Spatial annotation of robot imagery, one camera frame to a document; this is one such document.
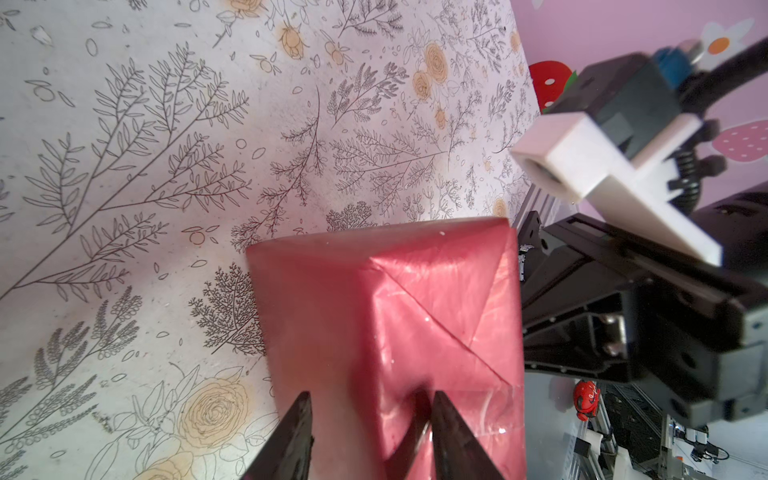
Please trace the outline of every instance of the red wrapping paper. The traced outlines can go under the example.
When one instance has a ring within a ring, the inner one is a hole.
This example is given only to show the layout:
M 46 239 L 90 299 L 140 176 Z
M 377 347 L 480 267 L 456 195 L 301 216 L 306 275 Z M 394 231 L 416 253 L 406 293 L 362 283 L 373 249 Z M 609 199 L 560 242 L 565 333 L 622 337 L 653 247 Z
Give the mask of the red wrapping paper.
M 247 251 L 280 414 L 312 393 L 311 478 L 384 479 L 412 394 L 444 390 L 525 478 L 518 246 L 506 219 L 285 237 Z M 423 442 L 411 480 L 434 478 Z

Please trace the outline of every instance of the red object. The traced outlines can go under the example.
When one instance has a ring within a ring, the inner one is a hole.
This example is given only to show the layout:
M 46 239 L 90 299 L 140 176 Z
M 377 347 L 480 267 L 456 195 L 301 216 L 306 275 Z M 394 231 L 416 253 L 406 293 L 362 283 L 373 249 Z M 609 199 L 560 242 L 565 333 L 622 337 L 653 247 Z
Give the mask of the red object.
M 582 422 L 586 422 L 597 415 L 599 402 L 600 389 L 594 382 L 581 380 L 576 384 L 574 387 L 574 406 L 576 407 L 576 416 Z
M 544 110 L 548 102 L 554 103 L 563 93 L 573 72 L 566 64 L 553 60 L 534 63 L 530 69 L 539 110 Z
M 764 158 L 768 154 L 768 120 L 729 128 L 715 138 L 712 147 L 733 161 Z
M 312 478 L 384 478 L 420 387 L 430 398 L 444 390 L 504 477 L 525 478 L 517 254 L 515 231 L 498 218 L 248 249 L 280 414 L 312 394 Z M 408 478 L 433 471 L 423 442 Z

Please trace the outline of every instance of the pink wallpaper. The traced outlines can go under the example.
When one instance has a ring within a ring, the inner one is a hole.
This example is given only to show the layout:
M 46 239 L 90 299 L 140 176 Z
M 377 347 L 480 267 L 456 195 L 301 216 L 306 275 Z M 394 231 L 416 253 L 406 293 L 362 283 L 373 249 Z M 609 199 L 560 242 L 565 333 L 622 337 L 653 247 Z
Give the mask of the pink wallpaper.
M 701 38 L 706 45 L 730 38 L 729 50 L 707 55 L 715 65 L 739 43 L 751 45 L 768 36 L 765 0 L 511 0 L 511 4 L 528 63 L 556 60 L 576 71 L 632 51 L 652 53 L 688 38 Z M 724 131 L 768 120 L 768 75 L 724 98 L 708 117 L 719 118 Z M 729 161 L 725 173 L 704 180 L 700 206 L 768 180 L 768 157 L 742 158 L 741 152 L 723 149 L 722 154 L 740 161 Z M 715 153 L 710 144 L 700 148 L 703 156 Z

